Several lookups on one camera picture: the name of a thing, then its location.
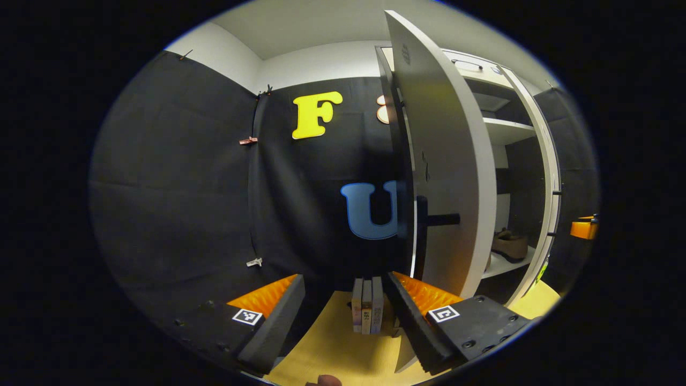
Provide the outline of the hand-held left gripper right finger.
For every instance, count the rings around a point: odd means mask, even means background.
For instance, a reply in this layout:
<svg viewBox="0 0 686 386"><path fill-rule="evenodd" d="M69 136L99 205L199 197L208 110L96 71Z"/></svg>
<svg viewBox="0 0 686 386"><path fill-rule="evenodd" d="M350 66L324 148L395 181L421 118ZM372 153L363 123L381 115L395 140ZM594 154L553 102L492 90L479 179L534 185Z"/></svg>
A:
<svg viewBox="0 0 686 386"><path fill-rule="evenodd" d="M487 296L463 300L405 274L385 274L385 294L422 369L437 375L475 361L532 321Z"/></svg>

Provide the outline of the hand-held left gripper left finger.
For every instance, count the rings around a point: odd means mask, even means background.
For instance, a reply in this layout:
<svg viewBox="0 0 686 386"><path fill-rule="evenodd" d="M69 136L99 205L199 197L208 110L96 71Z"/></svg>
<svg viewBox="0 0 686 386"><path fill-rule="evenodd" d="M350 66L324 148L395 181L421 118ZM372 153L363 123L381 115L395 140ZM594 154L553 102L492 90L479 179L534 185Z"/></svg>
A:
<svg viewBox="0 0 686 386"><path fill-rule="evenodd" d="M305 296L292 274L232 301L208 300L171 320L181 342L225 369L269 374Z"/></svg>

